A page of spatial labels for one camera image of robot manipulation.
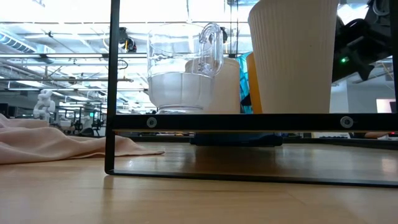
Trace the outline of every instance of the black metal frame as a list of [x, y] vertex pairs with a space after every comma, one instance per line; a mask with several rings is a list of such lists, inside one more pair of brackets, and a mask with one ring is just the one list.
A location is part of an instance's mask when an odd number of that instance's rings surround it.
[[[398, 2], [390, 0], [394, 68], [398, 68]], [[118, 35], [120, 0], [111, 1], [109, 45], [108, 114], [106, 121], [105, 172], [111, 175], [166, 177], [206, 180], [238, 180], [298, 184], [398, 187], [398, 182], [381, 180], [319, 179], [254, 175], [190, 174], [178, 172], [143, 172], [114, 169], [115, 131], [394, 131], [398, 114], [237, 114], [237, 115], [116, 115], [118, 78]], [[398, 96], [398, 82], [395, 88]]]

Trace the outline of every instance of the white paper cup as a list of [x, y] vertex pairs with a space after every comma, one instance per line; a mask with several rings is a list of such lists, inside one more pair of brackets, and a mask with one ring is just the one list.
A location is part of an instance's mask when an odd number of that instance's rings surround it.
[[338, 0], [261, 0], [249, 25], [263, 113], [329, 113]]
[[[185, 65], [191, 70], [192, 62]], [[239, 87], [239, 62], [224, 58], [221, 71], [214, 77], [214, 89], [211, 103], [203, 109], [201, 114], [239, 114], [241, 112]]]

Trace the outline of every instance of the white robot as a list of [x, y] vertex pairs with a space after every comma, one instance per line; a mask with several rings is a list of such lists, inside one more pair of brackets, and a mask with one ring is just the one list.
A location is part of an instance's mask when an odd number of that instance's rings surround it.
[[51, 95], [51, 90], [42, 90], [37, 96], [38, 100], [33, 109], [34, 118], [50, 121], [50, 113], [55, 111], [55, 102], [51, 100]]

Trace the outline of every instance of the desk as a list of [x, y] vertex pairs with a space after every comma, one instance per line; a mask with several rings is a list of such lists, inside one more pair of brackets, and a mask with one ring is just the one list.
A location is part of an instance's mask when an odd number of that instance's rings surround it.
[[[316, 144], [265, 149], [140, 144], [164, 149], [166, 154], [120, 157], [116, 165], [278, 175], [306, 172], [310, 176], [345, 170], [347, 177], [398, 179], [398, 151]], [[248, 162], [247, 157], [258, 159]], [[310, 158], [320, 162], [310, 163]], [[107, 176], [103, 168], [103, 158], [0, 166], [0, 223], [340, 224], [398, 220], [396, 189], [116, 177]]]

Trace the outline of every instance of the pink fabric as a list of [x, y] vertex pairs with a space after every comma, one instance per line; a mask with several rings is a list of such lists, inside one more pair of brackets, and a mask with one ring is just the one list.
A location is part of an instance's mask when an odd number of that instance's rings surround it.
[[[7, 119], [0, 114], [0, 164], [44, 162], [104, 155], [105, 138], [66, 136], [46, 121]], [[131, 139], [116, 136], [115, 156], [158, 155]]]

